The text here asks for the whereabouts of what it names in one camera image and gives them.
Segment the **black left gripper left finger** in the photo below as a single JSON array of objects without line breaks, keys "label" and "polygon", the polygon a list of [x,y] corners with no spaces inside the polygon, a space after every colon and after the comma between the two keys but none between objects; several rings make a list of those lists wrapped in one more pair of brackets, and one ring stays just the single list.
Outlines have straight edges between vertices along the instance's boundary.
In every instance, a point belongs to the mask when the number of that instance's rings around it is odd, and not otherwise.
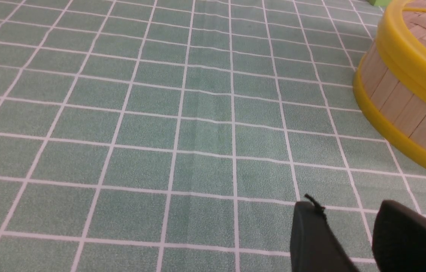
[{"label": "black left gripper left finger", "polygon": [[358,272],[327,222],[325,207],[309,194],[294,206],[290,238],[293,272]]}]

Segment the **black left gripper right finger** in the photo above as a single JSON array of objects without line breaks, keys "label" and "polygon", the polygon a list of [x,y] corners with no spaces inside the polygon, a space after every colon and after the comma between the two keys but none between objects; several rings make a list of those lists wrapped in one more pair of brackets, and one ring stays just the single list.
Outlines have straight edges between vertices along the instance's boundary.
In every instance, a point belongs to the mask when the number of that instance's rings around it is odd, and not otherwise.
[{"label": "black left gripper right finger", "polygon": [[426,272],[426,217],[384,200],[375,219],[372,253],[381,272]]}]

